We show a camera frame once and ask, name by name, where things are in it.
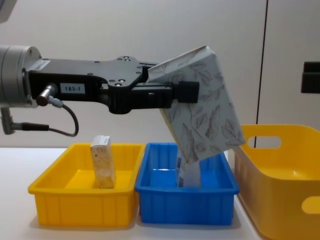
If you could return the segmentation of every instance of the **connector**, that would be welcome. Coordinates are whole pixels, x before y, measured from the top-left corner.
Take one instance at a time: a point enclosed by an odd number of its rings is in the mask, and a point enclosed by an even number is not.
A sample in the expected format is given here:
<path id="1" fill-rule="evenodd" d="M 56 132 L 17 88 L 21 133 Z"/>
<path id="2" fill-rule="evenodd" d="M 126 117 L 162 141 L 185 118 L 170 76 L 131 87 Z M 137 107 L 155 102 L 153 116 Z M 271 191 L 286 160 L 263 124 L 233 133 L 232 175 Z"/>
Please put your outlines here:
<path id="1" fill-rule="evenodd" d="M 53 96 L 49 96 L 48 103 L 52 104 L 53 106 L 55 106 L 57 108 L 62 108 L 62 106 L 64 104 L 63 101 L 61 101 L 58 98 L 54 98 Z"/>

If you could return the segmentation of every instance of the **metal cylinder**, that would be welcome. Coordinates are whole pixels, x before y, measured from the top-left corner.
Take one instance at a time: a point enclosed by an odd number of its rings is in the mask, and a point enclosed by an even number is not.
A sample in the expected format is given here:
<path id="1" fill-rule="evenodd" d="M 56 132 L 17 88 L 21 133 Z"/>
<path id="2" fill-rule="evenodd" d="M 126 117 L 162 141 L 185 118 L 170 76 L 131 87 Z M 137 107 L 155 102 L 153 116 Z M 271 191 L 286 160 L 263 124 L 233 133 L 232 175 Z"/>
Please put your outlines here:
<path id="1" fill-rule="evenodd" d="M 48 84 L 45 89 L 41 92 L 41 94 L 36 98 L 36 103 L 39 106 L 46 106 L 48 105 L 49 97 L 54 97 L 57 93 L 58 88 L 55 84 L 50 83 Z"/>
<path id="2" fill-rule="evenodd" d="M 35 47 L 0 45 L 0 108 L 37 106 L 26 72 L 41 59 Z"/>

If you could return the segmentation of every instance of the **blue bin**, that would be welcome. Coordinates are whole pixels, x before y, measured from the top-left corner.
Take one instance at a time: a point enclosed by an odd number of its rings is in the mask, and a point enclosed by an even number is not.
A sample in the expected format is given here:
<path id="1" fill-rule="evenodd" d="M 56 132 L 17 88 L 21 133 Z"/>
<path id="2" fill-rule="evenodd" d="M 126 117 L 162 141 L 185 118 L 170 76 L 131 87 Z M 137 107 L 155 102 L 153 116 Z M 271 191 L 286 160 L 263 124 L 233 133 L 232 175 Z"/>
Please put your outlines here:
<path id="1" fill-rule="evenodd" d="M 144 223 L 230 225 L 238 184 L 223 153 L 200 162 L 201 188 L 177 187 L 175 143 L 147 144 L 136 180 Z"/>

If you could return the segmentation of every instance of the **black cable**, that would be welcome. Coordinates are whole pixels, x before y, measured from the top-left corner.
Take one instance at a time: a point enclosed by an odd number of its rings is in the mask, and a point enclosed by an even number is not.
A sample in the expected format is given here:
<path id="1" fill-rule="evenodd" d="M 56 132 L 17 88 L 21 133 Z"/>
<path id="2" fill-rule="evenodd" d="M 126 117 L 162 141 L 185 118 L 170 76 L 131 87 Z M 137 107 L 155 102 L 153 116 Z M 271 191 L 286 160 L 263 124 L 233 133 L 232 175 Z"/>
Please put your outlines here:
<path id="1" fill-rule="evenodd" d="M 75 113 L 71 110 L 71 108 L 69 108 L 67 105 L 62 105 L 62 108 L 67 110 L 67 112 L 71 115 L 71 117 L 73 118 L 73 121 L 74 121 L 74 133 L 68 133 L 68 132 L 65 132 L 65 131 L 61 131 L 59 129 L 55 129 L 55 128 L 51 128 L 49 127 L 48 131 L 51 131 L 51 132 L 55 132 L 55 133 L 58 133 L 58 134 L 62 134 L 62 135 L 65 135 L 65 136 L 68 136 L 68 137 L 75 137 L 77 136 L 78 132 L 79 132 L 79 122 L 78 122 L 78 119 L 77 119 L 77 116 L 75 115 Z"/>

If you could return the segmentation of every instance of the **large yellow basket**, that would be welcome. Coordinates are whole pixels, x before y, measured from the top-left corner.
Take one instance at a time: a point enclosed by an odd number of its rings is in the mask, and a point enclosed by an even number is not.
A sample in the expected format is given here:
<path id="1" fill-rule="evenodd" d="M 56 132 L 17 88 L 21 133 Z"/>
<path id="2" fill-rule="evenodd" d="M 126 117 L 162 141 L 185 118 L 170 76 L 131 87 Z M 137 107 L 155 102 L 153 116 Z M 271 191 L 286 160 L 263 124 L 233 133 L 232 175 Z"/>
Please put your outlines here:
<path id="1" fill-rule="evenodd" d="M 28 188 L 35 196 L 38 222 L 54 226 L 126 227 L 138 208 L 134 187 L 143 144 L 112 144 L 116 183 L 99 189 L 90 143 L 71 145 Z"/>
<path id="2" fill-rule="evenodd" d="M 302 125 L 242 127 L 247 142 L 281 139 L 277 148 L 235 149 L 239 198 L 257 229 L 268 239 L 320 239 L 320 132 Z"/>

